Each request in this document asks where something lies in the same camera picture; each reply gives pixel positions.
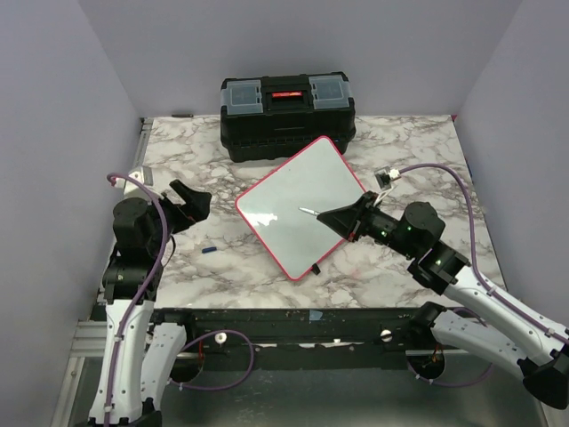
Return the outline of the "blue whiteboard marker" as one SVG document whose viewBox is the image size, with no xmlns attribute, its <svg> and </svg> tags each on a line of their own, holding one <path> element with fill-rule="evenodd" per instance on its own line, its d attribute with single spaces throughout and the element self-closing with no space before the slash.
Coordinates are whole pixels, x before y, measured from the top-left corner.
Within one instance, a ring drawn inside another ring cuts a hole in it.
<svg viewBox="0 0 569 427">
<path fill-rule="evenodd" d="M 319 212 L 312 210 L 312 209 L 309 209 L 307 207 L 299 207 L 298 209 L 305 214 L 309 214 L 309 215 L 312 215 L 315 217 L 317 217 L 320 214 Z"/>
</svg>

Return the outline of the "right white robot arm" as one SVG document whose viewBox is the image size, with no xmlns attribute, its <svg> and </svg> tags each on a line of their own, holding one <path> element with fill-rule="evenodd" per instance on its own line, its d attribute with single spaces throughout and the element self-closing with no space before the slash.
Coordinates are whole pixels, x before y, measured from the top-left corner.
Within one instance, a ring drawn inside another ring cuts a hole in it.
<svg viewBox="0 0 569 427">
<path fill-rule="evenodd" d="M 368 191 L 352 205 L 317 214 L 319 222 L 348 242 L 369 237 L 410 261 L 421 286 L 472 310 L 472 324 L 454 312 L 428 305 L 409 326 L 422 349 L 435 342 L 474 354 L 511 372 L 545 405 L 568 407 L 568 328 L 530 309 L 477 271 L 473 260 L 441 239 L 445 223 L 431 204 L 413 202 L 401 218 L 384 213 Z"/>
</svg>

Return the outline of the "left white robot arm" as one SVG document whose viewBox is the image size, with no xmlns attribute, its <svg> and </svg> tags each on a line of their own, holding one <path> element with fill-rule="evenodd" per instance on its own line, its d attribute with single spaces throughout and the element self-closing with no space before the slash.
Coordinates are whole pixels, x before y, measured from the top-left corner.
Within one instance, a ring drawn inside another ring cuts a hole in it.
<svg viewBox="0 0 569 427">
<path fill-rule="evenodd" d="M 180 351 L 197 339 L 187 316 L 171 322 L 152 319 L 171 238 L 206 220 L 212 195 L 179 180 L 171 189 L 179 204 L 141 181 L 111 173 L 114 186 L 132 185 L 113 209 L 115 246 L 102 278 L 106 339 L 100 379 L 88 415 L 90 426 L 159 426 L 161 402 Z"/>
</svg>

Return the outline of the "pink framed whiteboard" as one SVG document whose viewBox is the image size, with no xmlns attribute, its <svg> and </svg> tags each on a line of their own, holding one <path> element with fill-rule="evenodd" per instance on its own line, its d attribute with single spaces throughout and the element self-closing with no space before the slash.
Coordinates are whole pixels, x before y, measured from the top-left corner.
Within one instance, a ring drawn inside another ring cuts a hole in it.
<svg viewBox="0 0 569 427">
<path fill-rule="evenodd" d="M 364 193 L 332 140 L 321 136 L 239 195 L 235 207 L 282 272 L 297 281 L 343 242 L 317 215 Z"/>
</svg>

